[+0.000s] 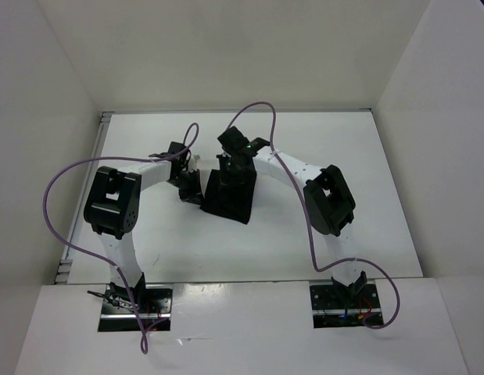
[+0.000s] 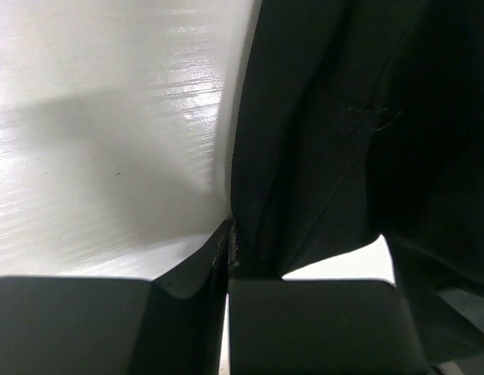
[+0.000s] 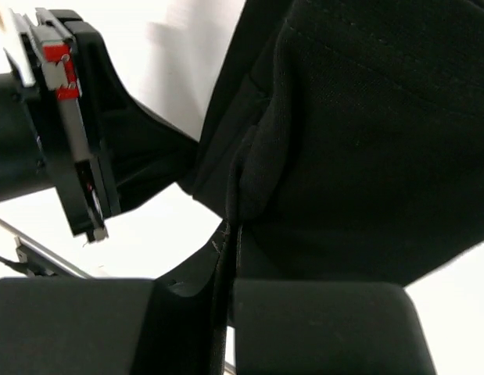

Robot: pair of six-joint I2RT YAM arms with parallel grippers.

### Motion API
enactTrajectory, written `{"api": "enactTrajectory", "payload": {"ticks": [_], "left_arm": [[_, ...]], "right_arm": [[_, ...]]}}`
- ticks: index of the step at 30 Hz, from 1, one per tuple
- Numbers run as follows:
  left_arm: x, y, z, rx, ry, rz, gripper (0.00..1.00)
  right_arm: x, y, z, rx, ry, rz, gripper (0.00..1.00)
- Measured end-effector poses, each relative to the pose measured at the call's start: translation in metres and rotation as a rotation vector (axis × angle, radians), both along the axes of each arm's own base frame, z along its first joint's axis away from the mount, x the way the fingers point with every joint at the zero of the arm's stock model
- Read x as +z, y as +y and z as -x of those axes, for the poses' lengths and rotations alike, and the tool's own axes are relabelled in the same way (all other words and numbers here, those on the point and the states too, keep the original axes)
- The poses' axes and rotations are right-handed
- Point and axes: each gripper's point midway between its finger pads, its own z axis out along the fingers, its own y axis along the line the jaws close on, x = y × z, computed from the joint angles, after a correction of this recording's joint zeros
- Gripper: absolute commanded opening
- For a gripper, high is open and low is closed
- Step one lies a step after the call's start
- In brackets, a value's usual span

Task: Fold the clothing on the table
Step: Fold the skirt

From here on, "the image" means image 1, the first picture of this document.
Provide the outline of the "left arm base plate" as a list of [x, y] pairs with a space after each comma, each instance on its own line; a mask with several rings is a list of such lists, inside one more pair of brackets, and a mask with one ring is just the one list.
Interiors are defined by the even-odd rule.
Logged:
[[[131, 332], [139, 331], [138, 322], [129, 301], [121, 298], [109, 297], [109, 286], [102, 299], [98, 332]], [[171, 310], [174, 287], [172, 284], [149, 284], [147, 286], [146, 303], [138, 303], [139, 316], [143, 327], [148, 331], [170, 331]]]

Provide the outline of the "black skirt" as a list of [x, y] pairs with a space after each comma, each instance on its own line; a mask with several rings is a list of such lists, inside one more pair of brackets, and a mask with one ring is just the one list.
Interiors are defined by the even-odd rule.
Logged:
[[251, 217], [256, 173], [248, 171], [238, 186], [222, 187], [220, 171], [211, 170], [200, 209], [221, 218], [247, 224]]

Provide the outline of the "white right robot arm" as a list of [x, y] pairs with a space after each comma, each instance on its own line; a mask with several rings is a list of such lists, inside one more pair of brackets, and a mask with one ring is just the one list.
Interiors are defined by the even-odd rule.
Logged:
[[259, 176], [294, 188], [303, 209], [314, 270], [332, 271], [338, 304], [350, 307], [359, 301], [366, 277], [364, 272], [347, 266], [355, 258], [346, 255], [356, 202], [340, 168], [307, 164], [277, 150], [271, 140], [249, 140], [234, 126], [228, 127], [218, 141], [222, 148], [217, 155], [219, 167], [210, 173], [204, 209], [248, 223]]

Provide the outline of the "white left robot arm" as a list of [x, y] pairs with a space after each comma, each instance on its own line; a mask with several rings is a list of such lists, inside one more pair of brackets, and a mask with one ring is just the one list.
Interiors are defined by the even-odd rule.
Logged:
[[84, 207], [84, 221], [91, 225], [104, 248], [110, 267], [110, 298], [119, 298], [129, 312], [142, 310], [147, 302], [145, 275], [138, 265], [132, 231], [138, 222], [141, 193], [156, 184], [178, 189], [182, 202], [201, 205], [199, 170], [187, 146], [172, 141], [167, 152], [152, 155], [122, 170], [97, 169]]

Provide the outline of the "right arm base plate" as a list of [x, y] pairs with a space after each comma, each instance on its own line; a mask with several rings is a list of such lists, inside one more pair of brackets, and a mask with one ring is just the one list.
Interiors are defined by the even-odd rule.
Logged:
[[364, 271], [347, 287], [335, 280], [311, 284], [310, 304], [315, 329], [384, 324], [377, 288]]

